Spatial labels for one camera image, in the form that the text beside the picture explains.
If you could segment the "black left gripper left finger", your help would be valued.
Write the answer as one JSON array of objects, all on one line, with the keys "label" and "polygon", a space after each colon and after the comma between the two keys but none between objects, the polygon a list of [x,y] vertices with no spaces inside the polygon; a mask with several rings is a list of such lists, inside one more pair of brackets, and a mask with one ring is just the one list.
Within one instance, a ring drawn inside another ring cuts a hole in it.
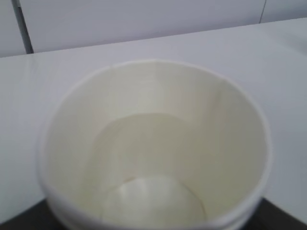
[{"label": "black left gripper left finger", "polygon": [[0,225],[0,230],[61,230],[46,200]]}]

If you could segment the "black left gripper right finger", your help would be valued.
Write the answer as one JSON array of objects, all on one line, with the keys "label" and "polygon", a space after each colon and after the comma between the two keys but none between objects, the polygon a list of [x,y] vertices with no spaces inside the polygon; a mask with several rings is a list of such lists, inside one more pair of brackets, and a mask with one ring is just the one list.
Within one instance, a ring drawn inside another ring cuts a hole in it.
[{"label": "black left gripper right finger", "polygon": [[243,230],[307,230],[307,225],[263,198]]}]

